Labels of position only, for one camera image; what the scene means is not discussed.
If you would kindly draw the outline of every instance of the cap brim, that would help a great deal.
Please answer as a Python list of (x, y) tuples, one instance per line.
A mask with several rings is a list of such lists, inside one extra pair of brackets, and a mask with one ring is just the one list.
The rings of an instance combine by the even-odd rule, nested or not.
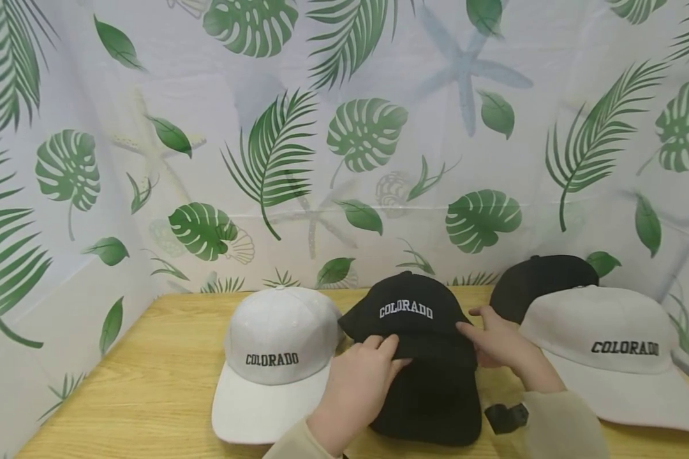
[(600, 419), (689, 432), (689, 385), (676, 367), (654, 375), (611, 372), (543, 352)]
[(267, 386), (245, 380), (227, 362), (211, 407), (214, 433), (227, 443), (272, 444), (319, 404), (329, 363), (300, 381)]
[(452, 365), (476, 368), (475, 347), (460, 334), (433, 335), (398, 333), (398, 348), (393, 358), (444, 361)]

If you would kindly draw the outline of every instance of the wooden table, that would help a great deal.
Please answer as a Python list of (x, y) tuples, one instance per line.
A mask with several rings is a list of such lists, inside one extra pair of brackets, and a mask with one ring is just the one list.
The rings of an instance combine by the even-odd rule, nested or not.
[[(455, 287), (463, 308), (488, 303), (489, 287)], [(325, 291), (341, 310), (365, 290)], [(263, 446), (223, 444), (211, 430), (222, 339), (235, 306), (248, 295), (167, 295), (157, 299), (17, 455), (50, 458), (261, 458)], [(488, 403), (517, 402), (522, 386), (507, 369), (478, 372)], [(365, 431), (353, 459), (520, 458), (520, 432), (493, 434), (487, 421), (477, 443), (450, 449), (383, 439)], [(689, 459), (689, 433), (605, 425), (613, 458)]]

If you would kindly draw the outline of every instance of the wrist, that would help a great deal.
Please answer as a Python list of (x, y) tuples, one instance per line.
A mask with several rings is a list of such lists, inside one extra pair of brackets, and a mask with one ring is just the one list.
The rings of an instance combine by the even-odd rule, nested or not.
[(348, 424), (340, 412), (322, 406), (316, 407), (306, 420), (311, 436), (334, 458), (343, 455), (358, 434), (359, 429)]

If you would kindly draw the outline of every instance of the fabric backdrop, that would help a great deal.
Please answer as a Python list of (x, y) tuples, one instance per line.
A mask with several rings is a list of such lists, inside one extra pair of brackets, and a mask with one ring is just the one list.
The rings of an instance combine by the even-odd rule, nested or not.
[(689, 372), (689, 1), (0, 0), (0, 457), (158, 295), (553, 253)]

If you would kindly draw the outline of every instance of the beige sleeve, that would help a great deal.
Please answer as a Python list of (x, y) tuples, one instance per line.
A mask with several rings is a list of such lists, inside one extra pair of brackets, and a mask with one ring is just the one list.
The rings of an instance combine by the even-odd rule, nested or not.
[(263, 456), (263, 459), (334, 459), (311, 436), (306, 419), (298, 421)]
[(531, 459), (609, 459), (600, 421), (576, 393), (526, 392)]

